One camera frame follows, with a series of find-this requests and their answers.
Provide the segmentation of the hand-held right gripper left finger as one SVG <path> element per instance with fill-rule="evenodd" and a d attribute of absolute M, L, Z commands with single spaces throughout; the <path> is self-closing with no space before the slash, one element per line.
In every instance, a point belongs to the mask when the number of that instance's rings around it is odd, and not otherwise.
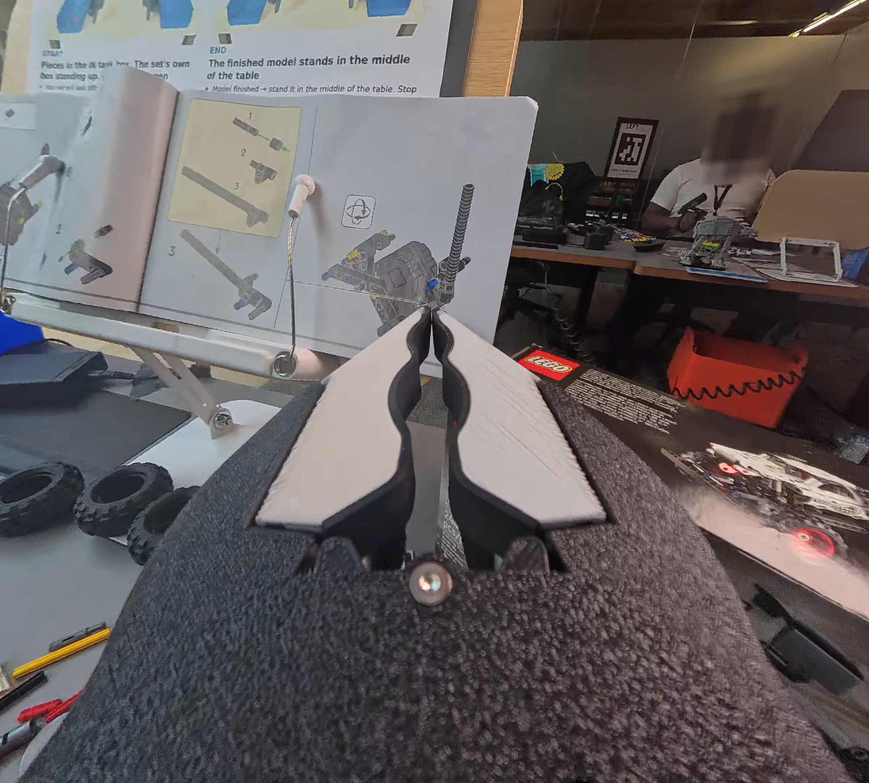
<path fill-rule="evenodd" d="M 421 396 L 431 313 L 416 310 L 334 372 L 255 512 L 255 526 L 342 537 L 399 568 L 415 505 L 407 418 Z"/>

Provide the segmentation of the grey desk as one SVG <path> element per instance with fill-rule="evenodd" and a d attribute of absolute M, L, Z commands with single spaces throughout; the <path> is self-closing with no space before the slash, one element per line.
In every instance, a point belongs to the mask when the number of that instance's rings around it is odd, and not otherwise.
<path fill-rule="evenodd" d="M 215 392 L 282 407 L 307 383 L 262 393 L 212 382 Z M 71 524 L 35 535 L 4 538 L 1 544 L 1 661 L 7 671 L 41 657 L 49 645 L 90 625 L 114 625 L 141 567 L 120 543 L 85 535 Z M 17 723 L 23 708 L 66 700 L 87 684 L 105 643 L 47 669 L 47 681 L 24 701 L 2 711 L 1 733 Z"/>

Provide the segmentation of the toy truck set box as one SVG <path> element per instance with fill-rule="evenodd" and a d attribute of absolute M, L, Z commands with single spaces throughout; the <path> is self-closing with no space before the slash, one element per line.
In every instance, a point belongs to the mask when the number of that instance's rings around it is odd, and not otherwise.
<path fill-rule="evenodd" d="M 606 425 L 723 552 L 867 621 L 867 468 L 536 345 L 514 355 Z"/>

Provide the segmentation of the black toy tire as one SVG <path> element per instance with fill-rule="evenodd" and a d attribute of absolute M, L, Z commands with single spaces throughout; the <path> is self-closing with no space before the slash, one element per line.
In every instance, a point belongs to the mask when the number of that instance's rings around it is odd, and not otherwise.
<path fill-rule="evenodd" d="M 173 489 L 168 470 L 156 463 L 132 463 L 86 485 L 73 508 L 83 533 L 103 538 L 126 536 L 144 509 Z"/>
<path fill-rule="evenodd" d="M 1 481 L 1 536 L 36 533 L 69 520 L 84 488 L 69 463 L 43 463 Z"/>
<path fill-rule="evenodd" d="M 190 486 L 168 491 L 136 516 L 127 533 L 127 547 L 138 566 L 144 566 L 153 555 L 168 528 L 199 489 L 200 486 Z"/>

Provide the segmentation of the orange storage bin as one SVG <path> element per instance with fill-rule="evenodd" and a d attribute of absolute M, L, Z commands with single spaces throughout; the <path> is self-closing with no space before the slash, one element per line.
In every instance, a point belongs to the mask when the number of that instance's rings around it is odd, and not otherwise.
<path fill-rule="evenodd" d="M 776 428 L 809 355 L 687 328 L 668 366 L 672 396 L 735 420 Z"/>

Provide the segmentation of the wooden work table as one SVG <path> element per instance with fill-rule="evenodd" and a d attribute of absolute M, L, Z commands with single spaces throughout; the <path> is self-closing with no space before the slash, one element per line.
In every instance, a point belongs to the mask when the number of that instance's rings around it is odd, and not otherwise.
<path fill-rule="evenodd" d="M 625 270 L 640 277 L 667 279 L 670 281 L 717 286 L 766 289 L 798 297 L 808 297 L 834 303 L 866 308 L 867 286 L 851 282 L 795 282 L 777 277 L 764 277 L 750 267 L 744 267 L 744 275 L 729 277 L 713 275 L 706 271 L 693 271 L 672 256 L 658 252 L 638 253 L 632 243 L 615 237 L 603 249 L 586 248 L 577 243 L 567 243 L 554 248 L 541 248 L 522 241 L 515 241 L 510 251 L 511 258 L 540 260 L 571 266 L 588 266 Z"/>

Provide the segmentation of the black bag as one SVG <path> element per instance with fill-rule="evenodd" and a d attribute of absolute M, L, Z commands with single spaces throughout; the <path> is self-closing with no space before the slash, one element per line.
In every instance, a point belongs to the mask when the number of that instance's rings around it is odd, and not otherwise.
<path fill-rule="evenodd" d="M 599 180 L 585 161 L 529 163 L 517 226 L 560 228 L 583 223 L 589 198 Z"/>

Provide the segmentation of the black power adapter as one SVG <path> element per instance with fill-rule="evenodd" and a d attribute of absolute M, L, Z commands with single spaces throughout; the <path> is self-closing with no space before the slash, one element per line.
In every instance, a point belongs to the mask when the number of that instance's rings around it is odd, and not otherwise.
<path fill-rule="evenodd" d="M 1 357 L 1 408 L 56 405 L 77 401 L 99 387 L 108 370 L 102 353 L 82 350 Z"/>

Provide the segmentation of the instruction booklet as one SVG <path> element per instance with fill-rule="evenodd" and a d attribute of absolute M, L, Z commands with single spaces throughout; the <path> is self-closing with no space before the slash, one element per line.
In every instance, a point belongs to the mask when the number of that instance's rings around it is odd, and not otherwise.
<path fill-rule="evenodd" d="M 350 357 L 424 308 L 492 343 L 537 107 L 524 97 L 179 91 L 123 65 L 2 97 L 16 315 L 132 343 Z"/>

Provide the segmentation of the black white marker sign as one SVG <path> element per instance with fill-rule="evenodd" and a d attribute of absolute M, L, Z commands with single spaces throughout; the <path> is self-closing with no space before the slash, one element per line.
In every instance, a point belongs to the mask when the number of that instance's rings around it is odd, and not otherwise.
<path fill-rule="evenodd" d="M 620 115 L 606 158 L 603 178 L 638 181 L 646 169 L 659 119 Z"/>

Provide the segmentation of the scattered red white toy bricks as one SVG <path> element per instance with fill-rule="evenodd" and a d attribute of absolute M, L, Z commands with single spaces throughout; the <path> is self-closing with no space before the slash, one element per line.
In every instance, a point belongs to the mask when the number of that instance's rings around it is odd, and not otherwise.
<path fill-rule="evenodd" d="M 71 657 L 97 647 L 110 637 L 112 629 L 98 624 L 56 642 L 47 654 L 12 670 L 10 682 L 2 686 L 2 711 L 23 702 L 47 680 L 47 669 Z M 28 746 L 49 723 L 57 721 L 68 712 L 78 694 L 65 700 L 50 700 L 32 705 L 18 712 L 16 725 L 1 739 L 1 757 L 16 753 Z"/>

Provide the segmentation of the dark blocky object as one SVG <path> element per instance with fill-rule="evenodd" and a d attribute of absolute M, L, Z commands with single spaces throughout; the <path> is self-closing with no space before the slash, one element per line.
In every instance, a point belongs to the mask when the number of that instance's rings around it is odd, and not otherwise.
<path fill-rule="evenodd" d="M 792 615 L 765 588 L 743 602 L 766 657 L 795 683 L 814 682 L 836 695 L 847 695 L 865 682 L 862 670 L 827 638 Z"/>

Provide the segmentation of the tan divider panel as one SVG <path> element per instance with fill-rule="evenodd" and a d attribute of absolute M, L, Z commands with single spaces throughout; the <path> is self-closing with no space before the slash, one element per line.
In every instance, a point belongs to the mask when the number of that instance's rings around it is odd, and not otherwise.
<path fill-rule="evenodd" d="M 769 186 L 754 221 L 757 238 L 783 237 L 868 247 L 868 174 L 851 171 L 792 170 Z"/>

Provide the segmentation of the ceiling light strip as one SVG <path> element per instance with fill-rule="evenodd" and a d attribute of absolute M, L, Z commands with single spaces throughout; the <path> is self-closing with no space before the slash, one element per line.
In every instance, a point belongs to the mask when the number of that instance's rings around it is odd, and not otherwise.
<path fill-rule="evenodd" d="M 852 18 L 854 12 L 863 5 L 866 5 L 868 0 L 850 0 L 846 4 L 838 7 L 835 10 L 825 11 L 820 14 L 820 16 L 813 19 L 809 24 L 801 27 L 794 31 L 789 38 L 799 38 L 801 36 L 808 35 L 814 32 L 816 29 L 819 29 L 823 26 L 830 24 L 832 21 L 839 19 L 840 17 L 849 17 Z"/>

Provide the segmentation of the white frame stand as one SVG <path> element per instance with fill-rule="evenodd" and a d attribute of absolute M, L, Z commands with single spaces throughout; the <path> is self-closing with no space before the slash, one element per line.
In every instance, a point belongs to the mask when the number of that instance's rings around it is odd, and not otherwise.
<path fill-rule="evenodd" d="M 783 237 L 778 275 L 788 282 L 835 284 L 843 279 L 840 245 L 831 241 Z"/>

